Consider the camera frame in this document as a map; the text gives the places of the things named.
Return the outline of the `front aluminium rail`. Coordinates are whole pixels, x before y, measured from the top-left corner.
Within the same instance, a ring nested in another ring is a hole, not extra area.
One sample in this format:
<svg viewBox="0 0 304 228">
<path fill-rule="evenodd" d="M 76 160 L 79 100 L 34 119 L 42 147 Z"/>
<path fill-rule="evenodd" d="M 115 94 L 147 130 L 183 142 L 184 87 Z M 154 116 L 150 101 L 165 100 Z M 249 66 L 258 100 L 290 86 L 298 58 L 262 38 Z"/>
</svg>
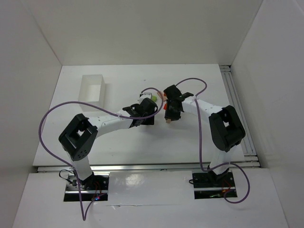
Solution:
<svg viewBox="0 0 304 228">
<path fill-rule="evenodd" d="M 258 160 L 249 160 L 236 162 L 241 168 L 261 168 Z M 69 170 L 68 167 L 38 167 L 38 172 L 59 172 L 63 169 Z M 169 170 L 195 170 L 201 171 L 198 163 L 180 163 L 180 164 L 149 164 L 149 165 L 105 165 L 91 166 L 93 171 L 169 171 Z"/>
</svg>

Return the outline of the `white perforated plastic box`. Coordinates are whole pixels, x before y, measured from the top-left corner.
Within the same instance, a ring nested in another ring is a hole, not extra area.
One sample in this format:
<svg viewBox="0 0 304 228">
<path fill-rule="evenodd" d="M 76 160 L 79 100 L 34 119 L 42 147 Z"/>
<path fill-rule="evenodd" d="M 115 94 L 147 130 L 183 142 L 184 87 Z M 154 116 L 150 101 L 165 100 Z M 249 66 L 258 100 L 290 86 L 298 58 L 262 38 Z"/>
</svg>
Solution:
<svg viewBox="0 0 304 228">
<path fill-rule="evenodd" d="M 78 101 L 103 108 L 105 86 L 102 75 L 83 75 Z"/>
</svg>

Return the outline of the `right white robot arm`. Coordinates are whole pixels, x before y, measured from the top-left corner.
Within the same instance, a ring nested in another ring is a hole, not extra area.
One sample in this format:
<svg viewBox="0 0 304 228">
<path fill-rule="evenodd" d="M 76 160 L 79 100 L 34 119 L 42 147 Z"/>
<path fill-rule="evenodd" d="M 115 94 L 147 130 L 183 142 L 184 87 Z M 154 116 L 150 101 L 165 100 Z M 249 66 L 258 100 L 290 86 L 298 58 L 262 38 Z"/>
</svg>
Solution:
<svg viewBox="0 0 304 228">
<path fill-rule="evenodd" d="M 211 183 L 222 180 L 228 173 L 235 147 L 246 136 L 235 108 L 231 105 L 221 107 L 210 104 L 197 99 L 189 92 L 182 94 L 175 85 L 167 87 L 163 94 L 166 97 L 164 118 L 167 122 L 179 120 L 182 112 L 197 116 L 200 140 L 202 140 L 201 121 L 209 124 L 211 138 L 217 149 L 205 172 Z"/>
</svg>

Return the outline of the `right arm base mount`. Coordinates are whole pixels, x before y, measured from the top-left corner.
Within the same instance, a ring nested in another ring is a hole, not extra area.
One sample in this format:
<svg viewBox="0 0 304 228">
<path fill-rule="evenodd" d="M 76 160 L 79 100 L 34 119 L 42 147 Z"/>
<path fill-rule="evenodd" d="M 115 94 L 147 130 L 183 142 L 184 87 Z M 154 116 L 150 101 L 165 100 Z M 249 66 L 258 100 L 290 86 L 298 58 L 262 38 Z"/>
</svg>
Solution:
<svg viewBox="0 0 304 228">
<path fill-rule="evenodd" d="M 219 180 L 212 180 L 209 173 L 193 173 L 189 180 L 194 188 L 194 199 L 236 198 L 237 191 L 232 172 L 228 172 Z"/>
</svg>

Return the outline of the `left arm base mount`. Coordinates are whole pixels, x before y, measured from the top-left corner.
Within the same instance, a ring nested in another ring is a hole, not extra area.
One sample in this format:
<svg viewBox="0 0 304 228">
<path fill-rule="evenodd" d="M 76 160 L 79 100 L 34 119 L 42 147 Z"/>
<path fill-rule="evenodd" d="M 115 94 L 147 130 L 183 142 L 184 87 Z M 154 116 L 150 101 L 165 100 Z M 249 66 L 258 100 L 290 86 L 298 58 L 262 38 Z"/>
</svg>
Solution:
<svg viewBox="0 0 304 228">
<path fill-rule="evenodd" d="M 64 202 L 79 202 L 79 190 L 82 201 L 108 201 L 108 173 L 95 173 L 88 180 L 80 181 L 80 187 L 74 172 L 62 169 L 58 175 L 66 181 Z"/>
</svg>

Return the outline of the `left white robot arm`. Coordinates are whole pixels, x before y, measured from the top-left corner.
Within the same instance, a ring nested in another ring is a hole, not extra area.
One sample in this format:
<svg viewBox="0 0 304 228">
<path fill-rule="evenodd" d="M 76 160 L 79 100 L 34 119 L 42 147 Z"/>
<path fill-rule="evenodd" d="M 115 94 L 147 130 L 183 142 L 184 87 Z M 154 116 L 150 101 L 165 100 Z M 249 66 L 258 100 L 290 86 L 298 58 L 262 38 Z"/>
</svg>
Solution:
<svg viewBox="0 0 304 228">
<path fill-rule="evenodd" d="M 157 104 L 149 99 L 143 99 L 139 104 L 124 107 L 115 116 L 85 117 L 77 114 L 60 134 L 58 140 L 70 157 L 80 184 L 90 189 L 101 182 L 93 173 L 88 155 L 96 138 L 121 129 L 129 129 L 140 125 L 153 125 L 154 117 L 145 118 L 158 111 Z"/>
</svg>

